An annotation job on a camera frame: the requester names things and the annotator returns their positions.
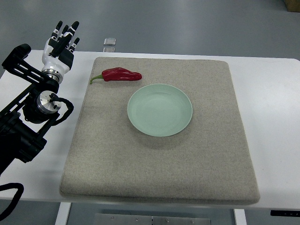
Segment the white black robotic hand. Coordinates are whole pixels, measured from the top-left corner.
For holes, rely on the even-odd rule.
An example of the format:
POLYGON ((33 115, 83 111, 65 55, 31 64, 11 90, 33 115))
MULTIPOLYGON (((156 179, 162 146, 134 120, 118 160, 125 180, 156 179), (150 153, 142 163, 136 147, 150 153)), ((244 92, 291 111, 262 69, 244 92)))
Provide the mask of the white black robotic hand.
POLYGON ((78 21, 75 21, 71 26, 63 27, 62 25, 62 21, 56 25, 51 37, 45 44, 42 56, 44 65, 42 72, 53 74, 60 82, 72 68, 74 52, 80 41, 78 37, 73 39, 79 26, 78 21))

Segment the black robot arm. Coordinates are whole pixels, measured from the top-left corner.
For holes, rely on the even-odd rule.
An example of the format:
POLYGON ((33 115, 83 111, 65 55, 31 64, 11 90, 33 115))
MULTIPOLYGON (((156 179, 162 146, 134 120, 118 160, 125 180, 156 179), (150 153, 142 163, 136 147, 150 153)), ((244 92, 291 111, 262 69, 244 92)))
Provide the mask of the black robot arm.
POLYGON ((59 82, 29 65, 25 58, 28 44, 15 47, 2 63, 4 69, 28 82, 21 92, 0 112, 0 171, 15 160, 30 162, 45 147, 48 130, 65 121, 73 104, 57 96, 59 82))

